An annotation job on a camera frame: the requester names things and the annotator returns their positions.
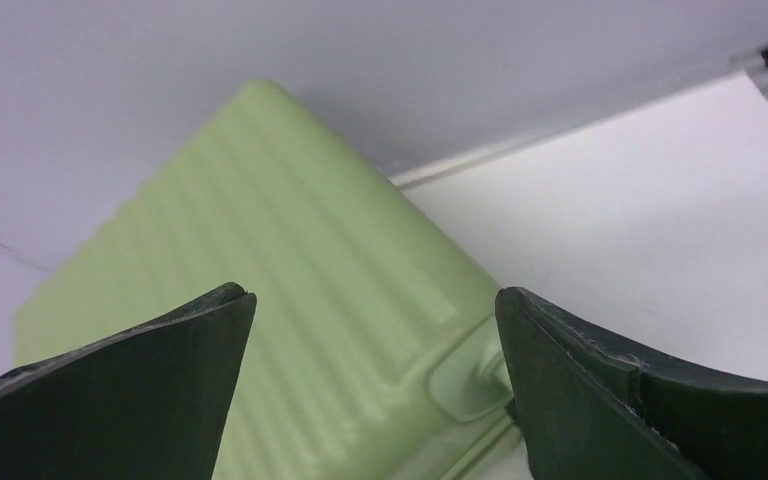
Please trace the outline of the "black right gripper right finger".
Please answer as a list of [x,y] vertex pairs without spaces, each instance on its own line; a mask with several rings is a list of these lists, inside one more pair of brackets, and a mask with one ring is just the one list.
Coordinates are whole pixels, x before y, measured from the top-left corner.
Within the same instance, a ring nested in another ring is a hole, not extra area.
[[495,318],[536,479],[768,479],[768,381],[707,368],[520,287]]

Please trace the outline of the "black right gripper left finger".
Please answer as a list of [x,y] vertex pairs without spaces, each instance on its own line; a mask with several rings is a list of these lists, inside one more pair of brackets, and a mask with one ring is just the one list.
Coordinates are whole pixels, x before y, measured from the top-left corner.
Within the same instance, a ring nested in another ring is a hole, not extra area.
[[256,296],[224,284],[0,376],[0,479],[208,479]]

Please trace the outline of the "green suitcase with blue lining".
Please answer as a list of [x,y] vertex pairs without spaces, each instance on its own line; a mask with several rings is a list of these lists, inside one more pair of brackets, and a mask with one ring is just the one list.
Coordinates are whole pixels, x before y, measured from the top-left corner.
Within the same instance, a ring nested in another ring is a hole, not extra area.
[[48,358],[234,282],[256,313],[218,479],[473,479],[514,449],[503,403],[468,420],[430,379],[478,339],[498,284],[270,80],[226,104],[17,311]]

